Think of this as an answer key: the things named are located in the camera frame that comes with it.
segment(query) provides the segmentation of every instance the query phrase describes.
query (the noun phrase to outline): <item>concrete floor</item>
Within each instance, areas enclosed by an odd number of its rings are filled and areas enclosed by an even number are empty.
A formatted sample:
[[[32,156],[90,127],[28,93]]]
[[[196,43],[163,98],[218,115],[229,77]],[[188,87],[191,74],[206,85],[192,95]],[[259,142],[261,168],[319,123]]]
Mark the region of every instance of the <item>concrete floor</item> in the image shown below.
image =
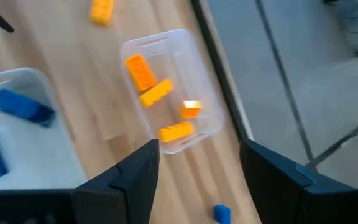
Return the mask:
[[[209,0],[209,5],[254,139],[305,164],[309,159],[255,2]],[[358,58],[322,1],[261,2],[316,157],[358,126]],[[358,187],[358,137],[317,168]]]

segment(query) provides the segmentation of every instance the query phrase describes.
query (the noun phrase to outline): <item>orange lego brick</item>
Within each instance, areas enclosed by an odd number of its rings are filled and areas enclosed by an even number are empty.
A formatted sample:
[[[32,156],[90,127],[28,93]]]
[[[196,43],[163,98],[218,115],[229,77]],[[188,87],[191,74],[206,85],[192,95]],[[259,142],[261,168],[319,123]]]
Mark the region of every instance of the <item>orange lego brick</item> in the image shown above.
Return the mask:
[[[141,54],[127,58],[125,64],[138,91],[146,90],[157,84],[157,79]]]
[[[93,22],[107,25],[110,23],[114,0],[93,0],[90,18]]]
[[[142,102],[143,106],[148,107],[148,106],[153,105],[156,101],[163,98],[165,95],[167,95],[172,90],[173,90],[173,84],[172,84],[171,80],[165,79],[164,81],[155,85],[149,91],[145,92],[139,98],[140,98],[140,101]]]
[[[160,140],[170,142],[194,133],[193,124],[188,121],[160,129]]]
[[[201,102],[198,100],[185,100],[181,104],[181,117],[183,119],[196,118],[201,110]]]

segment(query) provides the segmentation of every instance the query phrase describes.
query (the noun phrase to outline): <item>clear plastic container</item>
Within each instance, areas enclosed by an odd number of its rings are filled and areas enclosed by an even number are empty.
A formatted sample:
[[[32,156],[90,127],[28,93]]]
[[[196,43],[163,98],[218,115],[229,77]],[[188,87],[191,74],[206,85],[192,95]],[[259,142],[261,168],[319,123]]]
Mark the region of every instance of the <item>clear plastic container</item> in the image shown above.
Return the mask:
[[[135,54],[145,57],[158,82],[169,78],[174,85],[172,92],[147,108],[141,105],[140,93],[124,66],[124,60]],[[193,36],[187,30],[171,30],[128,41],[121,50],[121,59],[124,79],[150,139],[158,139],[161,128],[182,121],[190,121],[194,125],[194,134],[166,143],[160,142],[163,153],[180,152],[222,128],[222,108]],[[203,108],[197,118],[181,118],[180,108],[184,100],[201,101]]]
[[[55,110],[51,127],[0,112],[0,153],[8,173],[0,190],[75,188],[87,181],[46,76],[31,68],[0,72],[0,89]]]

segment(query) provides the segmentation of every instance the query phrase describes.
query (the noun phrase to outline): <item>wooden floor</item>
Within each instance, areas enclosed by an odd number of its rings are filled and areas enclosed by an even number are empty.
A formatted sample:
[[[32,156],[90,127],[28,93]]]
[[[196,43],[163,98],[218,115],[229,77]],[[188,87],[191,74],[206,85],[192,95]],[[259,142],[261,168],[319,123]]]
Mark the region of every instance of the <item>wooden floor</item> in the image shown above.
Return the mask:
[[[0,29],[0,71],[33,67],[50,78],[89,178],[148,141],[124,80],[124,42],[186,28],[196,36],[225,126],[185,152],[161,157],[150,223],[214,223],[212,207],[233,223],[260,223],[239,163],[239,143],[187,0],[116,0],[109,27],[89,22],[90,0],[0,0],[16,29]]]

